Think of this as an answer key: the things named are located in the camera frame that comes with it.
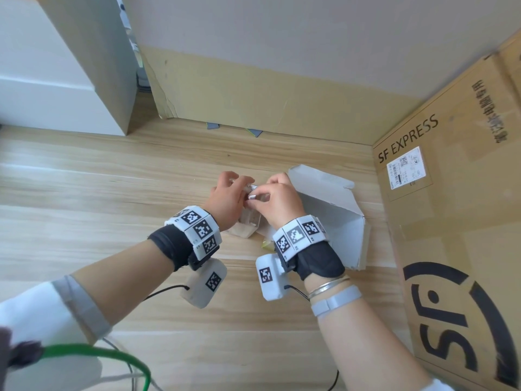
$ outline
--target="forearm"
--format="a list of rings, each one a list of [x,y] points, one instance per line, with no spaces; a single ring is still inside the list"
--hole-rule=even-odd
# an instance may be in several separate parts
[[[110,325],[125,318],[173,271],[173,262],[152,240],[77,270],[75,280]]]
[[[311,292],[327,281],[310,275],[305,280],[305,286]],[[337,294],[350,284],[342,282],[312,298],[312,304]],[[350,391],[420,391],[432,382],[413,355],[363,298],[326,314],[318,324]]]

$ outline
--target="person's left hand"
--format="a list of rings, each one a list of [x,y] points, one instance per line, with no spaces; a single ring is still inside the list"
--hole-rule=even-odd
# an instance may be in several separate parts
[[[230,178],[235,178],[235,182],[231,183]],[[248,195],[243,189],[254,182],[252,177],[239,177],[233,171],[223,171],[219,175],[217,186],[212,188],[210,197],[201,208],[211,214],[221,232],[230,229],[238,221]]]

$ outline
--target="person's right hand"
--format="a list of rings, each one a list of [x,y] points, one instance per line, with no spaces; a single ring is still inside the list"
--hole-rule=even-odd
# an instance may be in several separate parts
[[[275,229],[279,229],[295,218],[306,215],[302,200],[286,173],[271,176],[267,183],[257,187],[250,195],[269,193],[269,201],[247,200],[244,204],[259,211]]]

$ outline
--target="sf logo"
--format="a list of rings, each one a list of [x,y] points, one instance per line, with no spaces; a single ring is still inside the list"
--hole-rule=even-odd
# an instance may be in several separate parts
[[[403,268],[403,275],[406,281],[414,276],[431,275],[444,278],[457,285],[461,285],[468,278],[466,273],[458,269],[435,262],[416,262],[407,265]],[[420,284],[411,284],[411,295],[419,316],[468,328],[467,318],[464,314],[423,306],[420,301]],[[469,295],[485,318],[494,341],[496,353],[495,379],[517,389],[519,384],[517,353],[503,317],[494,302],[477,282],[472,284]],[[428,291],[427,298],[434,304],[439,302],[439,296],[435,291]],[[465,368],[474,372],[478,371],[476,353],[471,343],[462,334],[452,329],[444,330],[440,335],[438,346],[434,347],[429,342],[428,331],[428,325],[420,324],[420,339],[427,353],[441,359],[447,359],[451,344],[457,344],[465,354]]]

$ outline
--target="hand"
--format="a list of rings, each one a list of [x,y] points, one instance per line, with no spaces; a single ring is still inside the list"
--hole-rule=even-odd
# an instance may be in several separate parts
[[[279,229],[295,218],[306,215],[302,200],[298,196],[286,173],[276,174],[268,182],[253,190],[250,195],[269,193],[269,201],[247,200],[245,206],[259,211],[275,229]]]
[[[211,214],[221,232],[230,229],[238,221],[244,209],[244,200],[248,195],[243,189],[253,182],[255,182],[253,178],[239,177],[233,171],[223,171],[219,175],[217,186],[212,188],[210,197],[201,208]]]

